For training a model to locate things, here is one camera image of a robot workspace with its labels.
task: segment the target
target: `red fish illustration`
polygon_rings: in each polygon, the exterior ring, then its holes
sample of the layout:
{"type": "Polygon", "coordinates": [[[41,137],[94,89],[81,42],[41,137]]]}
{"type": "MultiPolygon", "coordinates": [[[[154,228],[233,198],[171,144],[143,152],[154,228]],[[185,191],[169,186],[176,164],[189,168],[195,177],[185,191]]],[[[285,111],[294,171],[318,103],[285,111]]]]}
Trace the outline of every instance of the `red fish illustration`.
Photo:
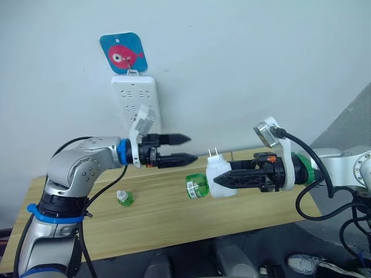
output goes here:
{"type": "Polygon", "coordinates": [[[144,57],[143,53],[135,54],[131,49],[124,45],[114,45],[108,51],[108,56],[112,63],[118,68],[129,68],[135,64],[138,57],[144,57]]]}

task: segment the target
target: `power plug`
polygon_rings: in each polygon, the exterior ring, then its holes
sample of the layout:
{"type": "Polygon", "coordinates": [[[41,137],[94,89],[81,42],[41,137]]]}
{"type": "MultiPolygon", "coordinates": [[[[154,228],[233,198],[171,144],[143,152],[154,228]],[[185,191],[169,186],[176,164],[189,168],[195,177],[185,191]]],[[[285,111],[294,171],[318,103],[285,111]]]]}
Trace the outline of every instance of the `power plug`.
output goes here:
{"type": "Polygon", "coordinates": [[[231,165],[218,154],[212,156],[209,150],[208,165],[206,167],[206,178],[208,179],[210,193],[213,198],[229,197],[237,194],[237,189],[227,188],[214,182],[214,178],[231,170],[231,165]]]}
{"type": "Polygon", "coordinates": [[[128,126],[133,124],[139,107],[144,104],[155,112],[151,133],[161,134],[161,116],[155,79],[150,76],[116,75],[112,77],[111,83],[128,126]]]}

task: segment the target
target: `power strip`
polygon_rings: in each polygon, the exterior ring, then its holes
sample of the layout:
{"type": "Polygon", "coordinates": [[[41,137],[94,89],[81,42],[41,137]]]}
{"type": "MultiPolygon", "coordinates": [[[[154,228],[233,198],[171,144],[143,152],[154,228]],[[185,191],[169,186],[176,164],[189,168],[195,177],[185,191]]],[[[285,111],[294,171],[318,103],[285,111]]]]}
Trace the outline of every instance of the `power strip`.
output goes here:
{"type": "Polygon", "coordinates": [[[132,125],[139,107],[144,104],[156,115],[151,133],[161,133],[156,80],[150,76],[116,75],[112,77],[111,83],[125,119],[128,120],[128,126],[132,125]]]}

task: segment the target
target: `plastic bottle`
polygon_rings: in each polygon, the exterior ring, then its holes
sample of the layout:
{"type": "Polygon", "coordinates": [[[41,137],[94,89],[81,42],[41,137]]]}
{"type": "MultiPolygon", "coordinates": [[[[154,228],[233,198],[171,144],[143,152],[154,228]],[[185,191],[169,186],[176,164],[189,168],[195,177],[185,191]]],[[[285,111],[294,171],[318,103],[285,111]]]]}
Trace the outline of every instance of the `plastic bottle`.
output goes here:
{"type": "Polygon", "coordinates": [[[116,194],[118,203],[124,207],[129,207],[134,203],[134,197],[130,191],[118,190],[116,194]]]}
{"type": "Polygon", "coordinates": [[[187,184],[188,197],[191,199],[199,199],[209,193],[208,181],[204,174],[189,175],[185,178],[185,182],[187,184]]]}
{"type": "Polygon", "coordinates": [[[214,182],[214,178],[231,170],[231,165],[225,161],[222,155],[216,154],[208,158],[208,166],[206,167],[206,177],[210,193],[213,198],[229,197],[237,194],[237,189],[227,188],[214,182]]]}

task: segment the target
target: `wooden table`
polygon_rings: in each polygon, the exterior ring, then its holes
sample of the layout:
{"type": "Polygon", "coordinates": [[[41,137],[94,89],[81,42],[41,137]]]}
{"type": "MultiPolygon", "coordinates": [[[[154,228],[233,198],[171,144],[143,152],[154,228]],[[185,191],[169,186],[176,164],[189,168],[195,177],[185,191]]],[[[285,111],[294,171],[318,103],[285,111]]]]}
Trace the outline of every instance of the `wooden table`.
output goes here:
{"type": "MultiPolygon", "coordinates": [[[[233,152],[233,158],[250,159],[255,152],[267,150],[233,152]]],[[[225,153],[224,158],[231,160],[231,153],[225,153]]],[[[252,188],[240,189],[236,196],[228,198],[213,199],[208,195],[189,199],[186,176],[204,173],[205,167],[206,156],[186,167],[129,167],[124,178],[89,208],[94,216],[85,218],[84,232],[91,258],[115,257],[302,220],[294,207],[295,198],[303,188],[299,185],[292,191],[277,193],[261,193],[252,188]],[[132,206],[122,207],[117,203],[119,189],[133,192],[132,206]]],[[[121,171],[106,171],[91,195],[116,179],[121,171]]],[[[44,178],[36,178],[31,183],[0,264],[0,273],[12,272],[16,246],[29,217],[26,206],[38,203],[43,181],[44,178]]],[[[320,215],[309,194],[303,198],[301,207],[309,215],[320,215]]]]}

